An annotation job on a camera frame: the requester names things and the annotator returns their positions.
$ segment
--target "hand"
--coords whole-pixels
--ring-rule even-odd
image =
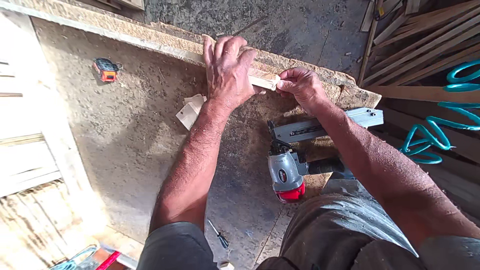
[[[248,69],[257,56],[254,49],[239,55],[247,45],[242,37],[221,37],[214,46],[204,37],[204,60],[207,66],[208,100],[226,116],[255,94],[248,80]]]
[[[331,102],[325,95],[317,73],[303,68],[291,68],[279,76],[281,80],[276,85],[277,93],[282,97],[293,94],[307,113],[313,115],[318,106]]]

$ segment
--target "hairy arm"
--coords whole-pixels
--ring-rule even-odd
[[[291,69],[280,77],[285,81],[280,81],[278,91],[294,94],[302,107],[317,117],[346,165],[414,247],[432,236],[480,238],[480,229],[452,204],[427,173],[330,102],[315,73]]]
[[[241,37],[222,37],[215,46],[204,39],[208,99],[191,128],[154,206],[150,230],[178,221],[204,229],[207,194],[215,174],[220,140],[230,113],[255,90],[248,81],[248,69],[256,51]]]

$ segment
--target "red nail gun base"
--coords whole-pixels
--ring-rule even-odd
[[[275,194],[282,203],[299,202],[305,194],[305,182],[301,183],[296,189],[289,191],[275,191]]]

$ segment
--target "dusty floor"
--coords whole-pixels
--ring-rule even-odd
[[[240,35],[249,45],[357,78],[368,33],[366,0],[145,0],[145,22],[195,34]]]

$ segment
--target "forearm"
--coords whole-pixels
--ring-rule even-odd
[[[228,113],[206,102],[190,130],[155,203],[150,232],[188,221],[204,228],[205,206]]]
[[[354,123],[331,102],[315,115],[346,165],[414,246],[435,235],[479,237],[427,173],[398,150]]]

